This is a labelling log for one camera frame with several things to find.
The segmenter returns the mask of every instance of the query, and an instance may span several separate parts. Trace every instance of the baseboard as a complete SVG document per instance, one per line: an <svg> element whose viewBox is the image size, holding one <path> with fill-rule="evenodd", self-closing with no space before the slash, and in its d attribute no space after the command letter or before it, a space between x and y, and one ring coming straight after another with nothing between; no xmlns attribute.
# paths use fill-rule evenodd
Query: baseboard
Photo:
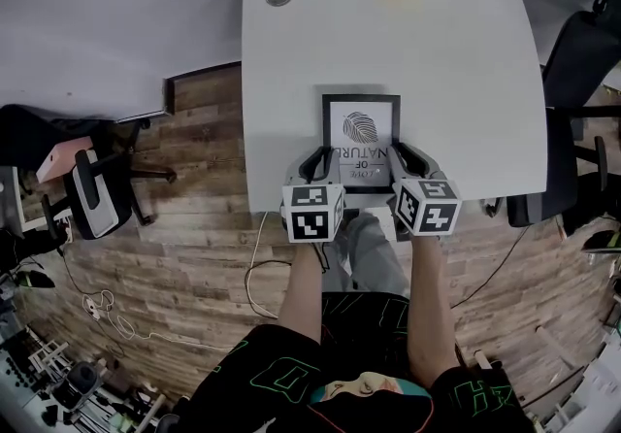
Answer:
<svg viewBox="0 0 621 433"><path fill-rule="evenodd" d="M123 122L129 122L139 118L153 118L163 116L175 115L175 81L179 81L185 78L191 78L192 76L198 76L200 74L207 74L209 72L221 71L223 69L230 69L231 67L239 67L242 62L230 62L228 64L214 65L213 67L207 67L205 69L199 69L197 71L188 72L185 74L179 74L178 76L172 76L167 78L162 83L162 110L149 112L148 114L140 114L138 116L124 117L116 120L117 124Z"/></svg>
<svg viewBox="0 0 621 433"><path fill-rule="evenodd" d="M209 72L230 69L231 67L239 67L240 65L242 65L242 62L239 61L214 65L213 67L206 67L205 69L179 74L178 76L172 76L171 78L164 80L164 86L162 88L162 92L164 93L164 109L162 110L162 113L169 116L173 116L175 114L175 81L191 78L193 76L199 76L201 74L207 74Z"/></svg>

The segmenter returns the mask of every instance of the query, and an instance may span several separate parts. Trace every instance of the person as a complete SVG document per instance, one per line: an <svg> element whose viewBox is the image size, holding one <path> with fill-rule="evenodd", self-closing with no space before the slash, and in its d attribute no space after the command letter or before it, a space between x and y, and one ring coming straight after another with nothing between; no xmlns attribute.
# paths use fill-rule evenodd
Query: person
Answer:
<svg viewBox="0 0 621 433"><path fill-rule="evenodd" d="M177 431L534 431L510 385L460 366L440 242L411 243L411 283L367 213L324 245L323 275L299 246L278 321L229 352Z"/></svg>

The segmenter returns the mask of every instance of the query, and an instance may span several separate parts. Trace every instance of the equipment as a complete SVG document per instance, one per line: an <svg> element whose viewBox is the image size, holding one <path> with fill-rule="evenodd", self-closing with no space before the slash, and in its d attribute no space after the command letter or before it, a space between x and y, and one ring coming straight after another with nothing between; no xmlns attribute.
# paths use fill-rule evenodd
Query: equipment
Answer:
<svg viewBox="0 0 621 433"><path fill-rule="evenodd" d="M401 142L388 148L388 162L398 197L395 214L408 231L416 236L451 234L462 201L438 163ZM333 241L343 218L344 192L339 154L332 147L320 147L291 164L280 206L289 241Z"/></svg>
<svg viewBox="0 0 621 433"><path fill-rule="evenodd" d="M52 395L61 406L72 412L88 400L101 384L95 366L88 362L79 362L69 371Z"/></svg>

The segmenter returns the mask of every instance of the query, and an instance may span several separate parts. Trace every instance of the picture frame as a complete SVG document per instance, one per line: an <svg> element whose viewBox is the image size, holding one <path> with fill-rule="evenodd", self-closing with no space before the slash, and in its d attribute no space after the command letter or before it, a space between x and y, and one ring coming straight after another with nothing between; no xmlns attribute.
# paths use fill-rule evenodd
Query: picture frame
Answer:
<svg viewBox="0 0 621 433"><path fill-rule="evenodd" d="M324 94L323 145L341 161L347 193L392 193L388 147L399 141L401 96Z"/></svg>

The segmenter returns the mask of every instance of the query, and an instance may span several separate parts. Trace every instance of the black office chair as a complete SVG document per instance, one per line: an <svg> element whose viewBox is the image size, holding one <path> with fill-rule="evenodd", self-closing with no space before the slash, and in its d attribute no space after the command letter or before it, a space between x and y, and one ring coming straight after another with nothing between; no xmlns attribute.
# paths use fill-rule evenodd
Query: black office chair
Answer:
<svg viewBox="0 0 621 433"><path fill-rule="evenodd" d="M142 226L152 223L144 216L132 188L132 178L163 179L173 183L177 174L163 171L136 171L131 167L134 147L141 128L150 123L142 119L134 123L129 139L124 142L123 151L114 153L112 148L94 146L93 150L76 153L76 167L63 177L67 196L55 204L44 195L42 204L52 238L60 232L54 217L71 208L73 218L82 237L86 240L101 238L122 226L132 212Z"/></svg>
<svg viewBox="0 0 621 433"><path fill-rule="evenodd" d="M602 189L606 187L604 140L596 138L595 150L575 146L573 140L581 139L582 131L581 124L572 124L572 120L621 117L621 106L584 107L605 76L621 61L621 31L617 34L610 26L610 18L617 17L610 7L608 0L596 0L594 12L573 14L556 40L542 73L548 133L546 191L507 198L508 220L514 227L554 217L576 203L577 158L596 163ZM489 216L498 212L501 200L487 207Z"/></svg>
<svg viewBox="0 0 621 433"><path fill-rule="evenodd" d="M104 120L45 120L20 105L0 108L0 165L36 172L58 143L89 136L96 146L106 146L109 136Z"/></svg>

